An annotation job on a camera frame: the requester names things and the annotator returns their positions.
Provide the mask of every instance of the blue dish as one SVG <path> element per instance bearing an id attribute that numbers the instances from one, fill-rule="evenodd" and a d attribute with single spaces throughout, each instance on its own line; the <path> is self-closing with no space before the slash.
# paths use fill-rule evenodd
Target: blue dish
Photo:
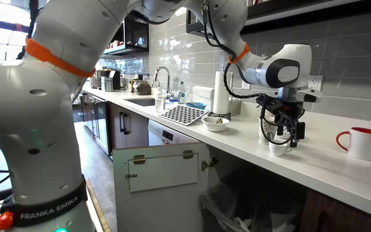
<path id="1" fill-rule="evenodd" d="M 190 103 L 186 103 L 185 105 L 188 106 L 188 107 L 193 107 L 193 108 L 197 108 L 197 109 L 200 109 L 200 110 L 204 110 L 207 106 L 206 104 L 200 103 L 200 102 L 193 102 L 193 104 L 196 104 L 196 106 L 194 106 Z"/>

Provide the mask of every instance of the red handle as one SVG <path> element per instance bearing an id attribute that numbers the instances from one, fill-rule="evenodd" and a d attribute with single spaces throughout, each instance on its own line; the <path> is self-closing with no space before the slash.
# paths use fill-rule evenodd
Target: red handle
<path id="1" fill-rule="evenodd" d="M 346 151 L 349 151 L 347 148 L 345 148 L 343 145 L 341 145 L 340 144 L 340 142 L 339 142 L 339 138 L 340 138 L 340 136 L 342 136 L 342 135 L 344 135 L 344 134 L 350 134 L 350 132 L 349 131 L 343 131 L 343 132 L 340 132 L 338 135 L 337 135 L 337 137 L 336 137 L 336 142 L 337 142 L 337 144 L 339 144 L 339 146 L 341 147 L 341 148 L 343 148 L 344 150 L 346 150 Z"/>

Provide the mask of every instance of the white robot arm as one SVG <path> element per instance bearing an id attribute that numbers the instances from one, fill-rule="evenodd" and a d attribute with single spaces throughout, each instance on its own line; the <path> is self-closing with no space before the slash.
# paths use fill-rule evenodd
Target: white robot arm
<path id="1" fill-rule="evenodd" d="M 151 23 L 165 22 L 182 6 L 201 22 L 206 22 L 210 13 L 209 31 L 238 59 L 246 49 L 240 37 L 247 18 L 245 1 L 206 1 L 48 2 L 37 18 L 32 40 L 27 41 L 23 60 L 0 64 L 0 148 L 14 192 L 1 211 L 12 212 L 14 222 L 0 229 L 94 232 L 84 201 L 72 102 L 129 12 Z M 236 64 L 244 81 L 280 88 L 277 98 L 258 98 L 269 111 L 279 112 L 281 108 L 271 108 L 268 103 L 290 108 L 306 100 L 320 100 L 321 94 L 307 88 L 310 63 L 310 46 L 288 44 L 272 57 L 245 53 Z"/>

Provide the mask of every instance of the kitchen counter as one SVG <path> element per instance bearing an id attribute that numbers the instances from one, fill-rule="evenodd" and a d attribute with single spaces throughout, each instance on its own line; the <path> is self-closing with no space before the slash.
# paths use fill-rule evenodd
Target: kitchen counter
<path id="1" fill-rule="evenodd" d="M 155 106 L 125 100 L 153 95 L 105 92 L 89 85 L 83 90 L 371 214 L 371 161 L 349 157 L 335 141 L 339 132 L 352 126 L 371 128 L 369 121 L 306 112 L 306 138 L 289 153 L 274 157 L 268 145 L 258 143 L 259 109 L 254 104 L 243 103 L 241 115 L 224 131 L 210 132 L 199 120 L 184 126 L 159 117 Z M 347 144 L 348 136 L 343 137 L 340 141 Z"/>

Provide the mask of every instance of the white bowl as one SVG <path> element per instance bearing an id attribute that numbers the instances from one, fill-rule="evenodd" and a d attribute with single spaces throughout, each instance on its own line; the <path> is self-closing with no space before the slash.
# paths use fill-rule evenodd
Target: white bowl
<path id="1" fill-rule="evenodd" d="M 208 131 L 219 132 L 223 131 L 230 121 L 228 119 L 223 119 L 223 123 L 215 123 L 218 119 L 218 117 L 206 117 L 202 118 L 201 121 Z"/>

